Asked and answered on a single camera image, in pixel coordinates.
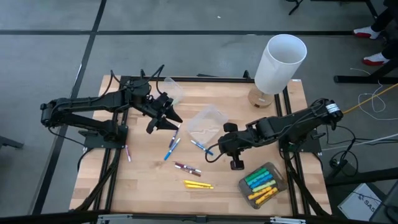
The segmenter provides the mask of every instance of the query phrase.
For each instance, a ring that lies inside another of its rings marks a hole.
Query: white cable
[[[361,142],[361,143],[353,144],[353,146],[360,146],[360,145],[362,145],[362,144],[368,144],[368,143],[380,141],[380,140],[383,140],[383,139],[389,139],[389,138],[393,138],[393,137],[395,137],[395,136],[398,136],[398,133],[393,134],[393,135],[390,135],[390,136],[386,136],[386,137],[381,137],[381,138],[378,138],[378,139],[373,139],[373,140],[366,141],[366,142]],[[322,149],[322,151],[328,151],[328,150],[332,150],[332,149],[340,149],[340,148],[348,147],[348,146],[349,146],[349,145],[347,145],[347,146],[332,147],[332,148]]]
[[[368,75],[370,75],[369,72],[367,72],[367,71],[365,71],[365,70],[362,70],[362,69],[350,68],[350,70],[362,71],[362,72],[365,72],[365,73],[367,73]],[[379,96],[376,96],[376,97],[375,97],[376,93],[383,87],[383,85],[380,84],[379,80],[378,80],[377,82],[379,83],[380,87],[377,88],[373,93],[362,93],[362,94],[359,94],[359,95],[358,95],[358,105],[359,105],[359,108],[360,108],[363,112],[365,112],[367,115],[369,115],[370,117],[372,117],[373,119],[376,119],[376,120],[378,120],[378,121],[393,121],[393,120],[397,120],[398,118],[376,118],[376,117],[374,117],[373,115],[371,115],[369,112],[365,111],[365,110],[362,108],[362,106],[361,106],[361,96],[364,96],[364,95],[371,95],[371,96],[372,96],[372,97],[371,97],[371,99],[372,99],[372,100],[371,100],[371,101],[372,101],[372,109],[373,109],[373,111],[374,111],[375,113],[380,113],[380,112],[382,112],[382,111],[384,111],[384,110],[386,109],[386,103],[385,103]],[[374,108],[374,101],[373,101],[373,99],[375,99],[375,98],[379,99],[379,100],[381,101],[381,103],[383,104],[383,107],[382,107],[381,110],[376,110],[376,109]]]

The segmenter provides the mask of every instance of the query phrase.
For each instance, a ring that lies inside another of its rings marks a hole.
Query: yellow highlighter
[[[207,187],[207,186],[201,186],[201,185],[195,185],[195,184],[185,184],[185,187],[189,188],[189,189],[214,189],[214,187],[212,187],[212,186]]]
[[[194,184],[194,185],[199,185],[199,186],[204,186],[204,187],[211,187],[211,184],[206,184],[206,183],[201,183],[201,182],[195,182],[191,180],[184,180],[184,184]]]
[[[248,196],[248,199],[249,199],[249,200],[255,199],[256,197],[258,197],[258,196],[260,196],[260,195],[262,195],[262,194],[267,193],[267,192],[270,191],[271,189],[272,189],[272,187],[266,187],[266,188],[260,190],[259,192],[256,192],[256,193],[254,193],[254,194],[249,195],[249,196]]]
[[[274,187],[272,190],[270,190],[269,192],[267,192],[265,195],[261,196],[261,198],[256,200],[256,204],[260,204],[261,202],[265,201],[265,199],[269,198],[271,195],[273,195],[274,193],[278,192],[278,189],[276,187]]]

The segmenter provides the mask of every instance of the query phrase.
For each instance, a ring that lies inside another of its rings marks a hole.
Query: sneaker
[[[390,61],[390,59],[386,59],[386,58],[383,56],[383,54],[381,54],[381,52],[380,52],[380,53],[374,54],[374,55],[372,55],[372,56],[363,58],[363,61],[362,61],[362,62],[363,62],[365,65],[374,66],[374,65],[382,65],[382,64],[385,64],[385,63],[387,63],[388,61]]]
[[[363,27],[363,28],[355,29],[353,32],[354,32],[354,36],[356,36],[356,37],[369,38],[372,40],[379,37],[379,34],[380,34],[380,32],[374,32],[371,27]]]

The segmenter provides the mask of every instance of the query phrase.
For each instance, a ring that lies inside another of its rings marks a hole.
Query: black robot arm
[[[224,125],[228,132],[218,140],[222,154],[233,158],[232,169],[244,169],[239,155],[245,149],[260,147],[280,141],[282,144],[303,143],[307,135],[321,124],[329,124],[332,129],[343,117],[343,113],[333,100],[319,99],[310,107],[283,117],[261,118],[246,125],[246,130],[238,131],[238,126],[232,123]]]
[[[105,110],[111,113],[122,113],[129,108],[135,108],[152,118],[147,127],[147,132],[157,129],[172,129],[178,127],[167,119],[181,123],[181,118],[175,113],[173,99],[163,92],[156,99],[150,95],[151,86],[145,79],[123,84],[124,88],[107,93],[99,97],[88,98],[59,98],[49,103],[42,104],[41,123],[47,128],[62,126],[64,124],[87,129],[79,131],[86,137],[86,147],[123,146],[126,141],[127,126],[118,125],[116,121],[97,121],[86,118],[76,112]]]

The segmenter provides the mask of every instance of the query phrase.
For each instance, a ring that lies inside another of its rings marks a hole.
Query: white cylindrical container
[[[254,82],[265,94],[278,94],[288,84],[307,56],[307,47],[297,37],[276,35],[268,41],[262,53]]]

